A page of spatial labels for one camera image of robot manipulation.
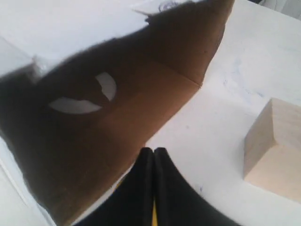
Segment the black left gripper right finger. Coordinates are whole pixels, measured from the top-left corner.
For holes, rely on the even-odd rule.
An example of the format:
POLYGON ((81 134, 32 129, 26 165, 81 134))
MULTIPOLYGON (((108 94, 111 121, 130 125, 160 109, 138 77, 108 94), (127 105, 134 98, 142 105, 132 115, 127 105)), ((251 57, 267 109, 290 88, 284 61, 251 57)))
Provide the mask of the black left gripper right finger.
POLYGON ((154 151, 154 199, 159 226, 238 226, 203 199, 181 175, 167 149, 154 151))

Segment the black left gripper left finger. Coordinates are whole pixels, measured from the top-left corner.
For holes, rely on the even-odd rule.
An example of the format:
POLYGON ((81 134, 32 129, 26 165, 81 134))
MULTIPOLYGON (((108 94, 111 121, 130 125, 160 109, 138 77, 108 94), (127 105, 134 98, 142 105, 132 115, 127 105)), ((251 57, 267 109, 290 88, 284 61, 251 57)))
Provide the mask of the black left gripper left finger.
POLYGON ((78 226, 151 226, 153 151, 144 147, 112 195, 78 226))

